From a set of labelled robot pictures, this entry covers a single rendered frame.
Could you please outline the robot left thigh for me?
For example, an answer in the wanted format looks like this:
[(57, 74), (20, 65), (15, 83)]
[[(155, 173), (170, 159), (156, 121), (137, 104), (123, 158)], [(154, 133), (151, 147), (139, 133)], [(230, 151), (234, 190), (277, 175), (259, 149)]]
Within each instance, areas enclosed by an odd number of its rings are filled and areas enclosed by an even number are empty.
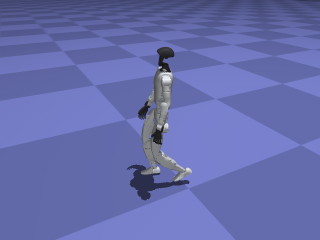
[[(154, 134), (154, 132), (156, 132), (156, 127), (157, 127), (158, 123), (156, 122), (154, 127), (153, 127), (153, 130), (152, 130), (152, 133), (151, 133), (151, 136), (152, 134)], [(167, 133), (168, 132), (168, 129), (169, 129), (169, 125), (168, 123), (165, 123), (164, 125), (164, 128), (163, 128), (163, 132), (161, 133), (161, 143), (163, 142), (163, 133)], [(152, 155), (154, 157), (154, 159), (156, 160), (156, 158), (158, 157), (158, 155), (164, 155), (164, 152), (161, 151), (161, 144), (157, 144), (155, 142), (153, 142), (153, 139), (154, 139), (154, 136), (151, 137), (150, 139), (150, 145), (151, 145), (151, 151), (152, 151)], [(157, 142), (157, 141), (156, 141)], [(159, 140), (159, 143), (160, 143), (160, 140)], [(166, 156), (165, 156), (166, 157)], [(157, 160), (156, 160), (157, 161)]]

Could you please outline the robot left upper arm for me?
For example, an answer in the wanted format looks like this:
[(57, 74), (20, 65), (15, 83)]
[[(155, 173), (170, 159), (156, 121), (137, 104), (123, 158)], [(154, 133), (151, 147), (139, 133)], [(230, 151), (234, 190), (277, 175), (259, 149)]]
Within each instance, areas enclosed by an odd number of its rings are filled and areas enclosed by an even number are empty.
[(162, 96), (164, 98), (164, 102), (162, 103), (167, 103), (168, 109), (169, 109), (171, 106), (171, 86), (172, 86), (172, 80), (169, 77), (169, 75), (162, 76), (161, 86), (162, 86)]

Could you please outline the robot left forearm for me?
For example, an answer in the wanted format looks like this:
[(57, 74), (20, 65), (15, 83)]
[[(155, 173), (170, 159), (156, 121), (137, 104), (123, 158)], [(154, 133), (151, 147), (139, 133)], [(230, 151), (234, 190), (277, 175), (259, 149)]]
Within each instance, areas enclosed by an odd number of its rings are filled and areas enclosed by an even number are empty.
[(162, 127), (164, 127), (164, 125), (166, 124), (166, 119), (167, 119), (168, 115), (169, 115), (168, 104), (163, 102), (160, 105), (160, 116), (159, 116), (159, 120), (157, 121), (157, 126), (156, 126), (157, 130), (161, 131)]

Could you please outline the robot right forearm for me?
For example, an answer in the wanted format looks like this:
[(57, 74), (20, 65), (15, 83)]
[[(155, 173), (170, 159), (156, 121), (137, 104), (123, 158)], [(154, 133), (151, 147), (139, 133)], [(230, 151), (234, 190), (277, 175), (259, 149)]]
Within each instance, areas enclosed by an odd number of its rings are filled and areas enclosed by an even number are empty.
[(154, 88), (153, 88), (153, 91), (152, 91), (152, 93), (151, 93), (151, 95), (150, 95), (150, 97), (148, 98), (148, 104), (147, 104), (147, 106), (151, 106), (152, 104), (153, 104), (153, 102), (155, 101), (155, 96), (154, 96)]

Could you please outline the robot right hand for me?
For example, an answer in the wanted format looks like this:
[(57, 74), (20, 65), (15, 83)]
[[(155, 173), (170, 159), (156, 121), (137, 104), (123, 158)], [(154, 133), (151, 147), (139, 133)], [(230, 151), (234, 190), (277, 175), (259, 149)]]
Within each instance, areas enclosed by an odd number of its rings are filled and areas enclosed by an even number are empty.
[(141, 120), (142, 119), (144, 120), (144, 118), (146, 119), (146, 114), (148, 112), (148, 108), (150, 108), (150, 106), (147, 106), (147, 104), (148, 104), (148, 101), (146, 101), (144, 106), (138, 111), (138, 114), (139, 114), (138, 118)]

